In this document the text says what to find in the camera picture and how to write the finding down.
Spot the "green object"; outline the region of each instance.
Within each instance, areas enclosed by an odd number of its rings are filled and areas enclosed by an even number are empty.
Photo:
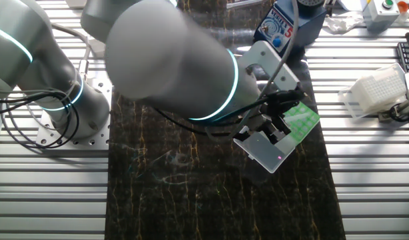
[[[304,103],[299,103],[284,113],[284,121],[292,131],[289,135],[296,141],[297,145],[304,140],[319,120],[320,116]]]
[[[382,3],[382,6],[385,7],[386,9],[390,9],[392,7],[392,4],[393,4],[392,0],[385,0]]]

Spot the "white container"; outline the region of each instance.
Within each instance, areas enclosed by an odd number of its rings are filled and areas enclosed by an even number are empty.
[[[353,118],[387,111],[406,100],[404,71],[398,63],[359,78],[353,86],[339,92],[340,100]]]

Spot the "wire bundle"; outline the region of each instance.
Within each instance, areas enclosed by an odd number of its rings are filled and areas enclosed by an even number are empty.
[[[65,129],[62,132],[61,136],[55,140],[54,142],[48,144],[48,145],[41,145],[36,143],[35,141],[33,141],[32,139],[28,138],[28,136],[26,136],[26,134],[24,134],[17,126],[13,116],[12,116],[12,110],[14,109],[18,109],[24,105],[28,105],[29,103],[33,102],[33,101],[37,101],[40,99],[43,99],[45,97],[55,97],[58,100],[60,100],[62,102],[62,104],[64,104],[64,108],[66,111],[66,114],[68,116],[67,118],[67,122],[65,124]],[[17,103],[16,105],[10,107],[9,104],[10,103]],[[79,129],[79,113],[77,112],[76,108],[69,104],[70,100],[69,98],[67,98],[67,96],[65,94],[62,93],[40,93],[40,94],[36,94],[30,97],[23,97],[23,98],[19,98],[19,99],[13,99],[13,100],[8,100],[8,99],[4,99],[4,100],[0,100],[0,115],[1,115],[1,119],[2,119],[2,123],[3,126],[5,126],[6,131],[8,132],[8,134],[20,145],[24,146],[27,149],[54,149],[57,147],[60,147],[62,145],[67,144],[69,141],[71,141],[73,139],[73,137],[75,136],[75,134],[77,133],[78,129]],[[62,138],[64,137],[64,135],[68,132],[69,130],[69,125],[71,123],[71,118],[69,117],[69,111],[73,111],[76,117],[76,127],[75,130],[73,131],[73,133],[71,134],[71,136],[69,138],[67,138],[67,140],[65,140],[64,142],[62,142]],[[12,134],[12,132],[9,130],[6,120],[3,116],[4,113],[8,113],[9,114],[9,118],[11,119],[11,122],[14,126],[14,128],[19,132],[19,134],[21,134],[21,136],[23,136],[25,138],[26,141],[28,141],[29,143],[24,143],[22,141],[20,141],[18,138],[16,138],[14,136],[14,134]]]
[[[247,111],[249,111],[250,109],[253,109],[254,107],[258,107],[264,104],[266,105],[266,111],[265,114],[268,115],[269,117],[277,117],[281,114],[283,114],[284,112],[288,111],[290,108],[296,106],[299,104],[299,101],[305,96],[304,92],[299,89],[296,88],[295,90],[289,90],[289,91],[277,91],[275,93],[271,93],[268,94],[266,96],[264,96],[261,100],[256,101],[250,105],[247,105],[245,107],[242,107],[236,111],[233,111],[231,113],[228,113],[222,117],[219,117],[218,119],[215,119],[212,122],[208,122],[206,124],[206,126],[208,127],[227,127],[227,126],[232,126],[232,125],[236,125],[238,123],[240,123],[242,119],[237,119],[236,121],[233,122],[226,122],[229,119],[232,119],[233,117],[237,117]],[[179,123],[178,121],[175,121],[174,119],[172,119],[171,117],[169,117],[167,114],[163,113],[161,110],[156,109],[155,111],[157,113],[159,113],[160,115],[162,115],[164,118],[166,118],[167,120],[169,120],[170,122],[174,123],[175,125],[178,125],[179,127],[182,127],[183,129],[186,129],[190,132],[199,134],[199,135],[208,135],[207,132],[204,131],[199,131],[190,127],[187,127],[186,125],[183,125],[181,123]],[[252,119],[254,117],[258,117],[260,115],[262,115],[263,113],[259,113],[256,115],[253,115],[251,117],[249,117],[249,119]],[[231,135],[231,133],[213,133],[213,135],[215,137],[228,137],[229,135]],[[247,138],[246,133],[236,133],[234,134],[234,138],[237,139],[245,139]]]

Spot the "black cable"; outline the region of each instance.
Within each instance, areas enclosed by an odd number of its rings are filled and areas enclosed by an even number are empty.
[[[247,105],[245,107],[242,107],[240,109],[237,109],[236,111],[233,111],[231,113],[228,113],[222,117],[219,117],[218,119],[215,119],[210,123],[209,125],[212,126],[214,123],[219,123],[221,121],[230,119],[231,117],[238,116],[250,109],[255,108],[256,106],[262,105],[264,103],[272,104],[272,105],[278,105],[278,106],[283,106],[289,103],[293,102],[299,102],[302,98],[304,97],[304,92],[301,89],[295,89],[295,90],[288,90],[288,91],[277,91],[275,93],[270,93],[266,95],[265,98],[255,101],[254,103]]]
[[[399,106],[400,103],[395,104],[394,106],[392,106],[390,108],[390,110],[388,110],[388,115],[391,117],[392,120],[400,122],[400,123],[405,123],[407,121],[409,121],[409,115],[407,116],[407,118],[400,118],[396,116],[396,107]]]
[[[60,142],[60,140],[62,140],[64,134],[67,132],[68,126],[69,126],[69,123],[70,123],[70,118],[68,118],[68,119],[67,119],[66,128],[64,129],[63,134],[61,134],[61,136],[60,136],[57,140],[55,140],[54,142],[52,142],[52,143],[50,143],[50,144],[48,144],[48,145],[41,145],[41,144],[38,144],[36,141],[31,140],[28,136],[26,136],[26,134],[24,134],[24,133],[18,128],[18,125],[17,125],[16,121],[14,120],[14,118],[13,118],[13,116],[12,116],[12,111],[9,111],[9,112],[8,112],[8,115],[9,115],[9,118],[11,119],[11,122],[12,122],[13,127],[15,128],[15,130],[17,130],[17,131],[19,132],[19,134],[21,134],[21,136],[23,136],[27,141],[29,141],[30,143],[32,143],[32,144],[34,144],[34,145],[37,146],[37,147],[30,146],[30,148],[44,149],[44,148],[48,148],[48,147],[50,147],[50,146],[53,146],[54,144],[57,144],[58,142]]]
[[[253,115],[252,117],[249,117],[249,119],[253,119],[255,117],[261,116],[264,113],[259,113],[256,115]],[[232,122],[226,122],[226,123],[215,123],[214,125],[211,125],[211,127],[229,127],[229,126],[233,126],[237,123],[240,123],[242,121],[242,119],[237,119],[236,121],[232,121]]]
[[[188,131],[190,131],[192,133],[207,136],[206,132],[204,132],[204,131],[199,131],[199,130],[193,129],[191,127],[187,127],[186,125],[183,125],[183,124],[175,121],[174,119],[172,119],[168,115],[164,114],[162,111],[160,111],[160,110],[158,110],[156,108],[154,108],[154,110],[156,110],[157,113],[160,113],[160,115],[162,115],[165,119],[168,119],[170,122],[174,123],[175,125],[178,125],[179,127],[182,127],[183,129],[186,129],[186,130],[188,130]],[[226,137],[226,136],[230,135],[230,133],[213,133],[213,135],[216,136],[216,137]]]
[[[58,98],[59,100],[63,100],[62,96],[58,95],[58,93],[52,93],[51,95],[52,95],[53,97]],[[39,99],[44,98],[44,97],[48,97],[48,96],[42,96],[42,95],[40,95],[40,96],[41,96],[41,97],[39,97]],[[16,108],[18,108],[18,107],[20,107],[20,106],[22,106],[22,105],[25,105],[24,103],[19,104],[19,105],[16,105],[16,107],[15,107],[15,108],[12,108],[12,109],[16,109]],[[66,105],[63,101],[62,101],[62,104],[64,105],[64,108],[65,108],[65,110],[66,110],[66,112],[67,112],[67,114],[68,114],[69,109],[68,109],[67,105]],[[11,118],[12,124],[14,125],[14,128],[15,128],[24,138],[26,138],[26,140],[28,140],[30,143],[32,143],[32,144],[34,144],[34,145],[36,145],[36,146],[30,146],[30,145],[28,145],[28,144],[25,144],[25,143],[20,142],[20,140],[18,140],[18,139],[11,133],[11,131],[10,131],[9,128],[7,127],[6,120],[4,119],[3,115],[1,115],[1,119],[2,119],[3,125],[4,125],[5,128],[6,128],[6,131],[8,132],[8,134],[9,134],[18,144],[20,144],[20,145],[22,145],[23,147],[28,148],[28,149],[53,149],[53,148],[58,148],[58,147],[60,147],[60,146],[63,146],[63,145],[65,145],[65,144],[67,144],[67,143],[75,136],[75,134],[76,134],[77,131],[79,130],[79,113],[77,112],[77,110],[76,110],[76,108],[74,107],[74,105],[69,105],[69,106],[70,106],[70,107],[72,108],[72,110],[75,112],[75,115],[76,115],[76,127],[75,127],[75,130],[73,131],[73,134],[72,134],[65,142],[63,142],[63,143],[61,143],[61,144],[58,144],[58,142],[60,142],[60,140],[62,140],[62,138],[64,137],[64,135],[66,134],[66,132],[67,132],[68,129],[69,129],[69,123],[70,123],[70,119],[71,119],[70,117],[67,118],[66,128],[65,128],[64,132],[61,134],[61,136],[60,136],[56,141],[54,141],[54,142],[52,142],[52,143],[50,143],[50,144],[48,144],[48,145],[40,145],[40,144],[34,142],[33,140],[31,140],[30,138],[28,138],[28,136],[26,136],[26,135],[18,128],[18,126],[17,126],[15,120],[13,119],[12,113],[11,113],[10,111],[3,111],[3,110],[2,110],[2,105],[0,106],[0,113],[8,112],[8,113],[9,113],[9,117]]]
[[[0,114],[7,113],[9,111],[12,111],[14,109],[17,109],[19,107],[22,107],[24,105],[27,105],[29,103],[40,100],[40,99],[45,98],[45,97],[56,97],[56,96],[58,96],[58,93],[46,93],[46,94],[43,94],[43,95],[36,95],[36,96],[33,96],[33,97],[23,98],[23,99],[27,99],[27,100],[26,101],[19,100],[19,101],[24,101],[24,102],[22,102],[20,104],[17,104],[17,105],[15,105],[13,107],[10,107],[8,109],[0,110]],[[14,102],[13,102],[13,100],[7,100],[7,101],[6,100],[0,100],[0,103],[14,103]]]

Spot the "blue light ring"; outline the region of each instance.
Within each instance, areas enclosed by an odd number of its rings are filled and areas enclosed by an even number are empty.
[[[236,57],[232,54],[230,49],[227,49],[227,51],[228,51],[228,53],[230,53],[230,56],[231,56],[231,59],[232,59],[233,65],[234,65],[234,83],[232,84],[232,89],[231,89],[230,95],[228,95],[228,97],[226,98],[224,104],[222,104],[222,106],[220,106],[220,108],[218,108],[215,112],[211,113],[210,115],[207,115],[206,117],[201,117],[201,118],[197,118],[197,119],[190,118],[190,120],[202,121],[202,120],[206,120],[206,119],[210,119],[211,117],[214,117],[215,115],[220,113],[230,103],[232,97],[236,93],[237,85],[238,85],[238,63],[237,63]]]
[[[16,39],[14,39],[12,36],[10,36],[9,34],[7,34],[6,32],[2,30],[0,30],[0,36],[9,40],[13,44],[15,44],[18,48],[20,48],[20,50],[22,50],[28,56],[28,58],[30,59],[30,63],[33,61],[33,56],[31,55],[31,53],[20,42],[18,42]]]
[[[57,108],[57,109],[47,109],[47,108],[44,108],[44,107],[42,107],[42,109],[46,110],[46,111],[60,111],[60,110],[65,109],[66,107],[70,107],[72,104],[74,104],[79,99],[80,95],[82,95],[84,83],[83,83],[83,80],[80,80],[80,82],[81,82],[81,85],[80,85],[79,93],[77,94],[77,96],[69,104],[67,104],[64,107]]]

